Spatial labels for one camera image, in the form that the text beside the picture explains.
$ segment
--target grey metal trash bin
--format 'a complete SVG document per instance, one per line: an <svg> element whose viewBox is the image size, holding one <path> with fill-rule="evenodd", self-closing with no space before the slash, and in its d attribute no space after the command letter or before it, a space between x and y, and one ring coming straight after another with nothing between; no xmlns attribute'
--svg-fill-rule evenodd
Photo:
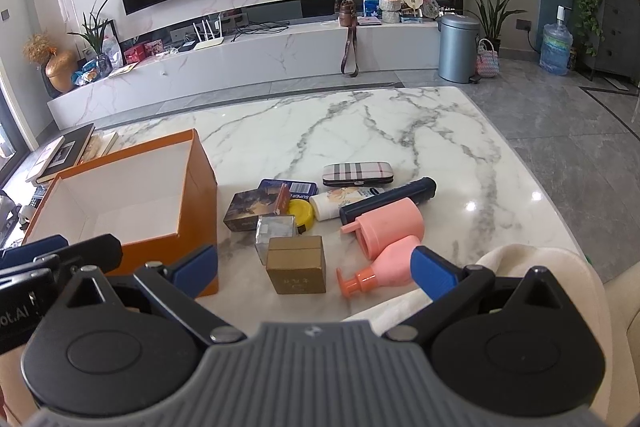
<svg viewBox="0 0 640 427"><path fill-rule="evenodd" d="M440 65L438 74L449 82L468 84L476 73L480 21L465 15L445 15L438 22Z"/></svg>

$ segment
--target beige fabric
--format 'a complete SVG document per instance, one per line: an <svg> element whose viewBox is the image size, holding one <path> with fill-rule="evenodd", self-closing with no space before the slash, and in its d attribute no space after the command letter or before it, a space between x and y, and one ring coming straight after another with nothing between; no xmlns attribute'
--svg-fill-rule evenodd
<svg viewBox="0 0 640 427"><path fill-rule="evenodd" d="M613 382L607 424L626 426L640 412L640 263L605 285L613 331Z"/></svg>
<svg viewBox="0 0 640 427"><path fill-rule="evenodd" d="M26 421L37 411L30 391L27 389L20 370L20 357L24 346L16 347L0 357L0 387L4 393L4 402L20 421ZM7 415L11 425L19 425Z"/></svg>
<svg viewBox="0 0 640 427"><path fill-rule="evenodd" d="M522 277L532 266L546 266L551 270L591 328L605 355L605 376L591 406L594 413L605 418L611 393L613 345L605 291L590 264L568 250L525 245L497 248L482 257L478 264L502 277ZM380 334L409 318L429 302L430 299L422 290L415 290L353 315L350 320L369 320L373 330Z"/></svg>

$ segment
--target orange box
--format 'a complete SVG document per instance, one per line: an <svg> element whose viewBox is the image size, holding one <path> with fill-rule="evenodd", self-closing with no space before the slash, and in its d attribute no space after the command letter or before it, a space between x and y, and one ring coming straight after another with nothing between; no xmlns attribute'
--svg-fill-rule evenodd
<svg viewBox="0 0 640 427"><path fill-rule="evenodd" d="M147 261L174 263L216 245L216 176L196 130L134 145L54 179L23 243L61 234L69 244L113 233L125 275ZM202 295L218 291L218 278Z"/></svg>

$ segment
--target black book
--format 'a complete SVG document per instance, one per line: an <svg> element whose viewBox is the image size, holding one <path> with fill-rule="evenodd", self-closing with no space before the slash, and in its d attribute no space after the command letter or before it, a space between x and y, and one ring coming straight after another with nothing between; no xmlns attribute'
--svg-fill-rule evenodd
<svg viewBox="0 0 640 427"><path fill-rule="evenodd" d="M78 165L84 149L94 132L95 125L89 123L76 130L65 134L65 141L55 156L49 162L49 166L36 180L38 185L46 183L56 177L59 172Z"/></svg>

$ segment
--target triangular hole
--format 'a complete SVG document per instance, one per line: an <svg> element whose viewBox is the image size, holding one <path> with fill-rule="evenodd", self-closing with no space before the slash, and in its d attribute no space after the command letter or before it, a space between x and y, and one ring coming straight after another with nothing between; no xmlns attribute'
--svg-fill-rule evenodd
<svg viewBox="0 0 640 427"><path fill-rule="evenodd" d="M81 308L83 306L93 306L102 304L104 300L98 286L93 279L82 279L73 297L69 300L68 308Z"/></svg>
<svg viewBox="0 0 640 427"><path fill-rule="evenodd" d="M553 308L556 310L560 308L560 302L556 299L555 294L552 292L551 288L542 281L535 281L533 283L533 288L529 292L529 295L527 295L525 304L530 306L540 306L542 308Z"/></svg>

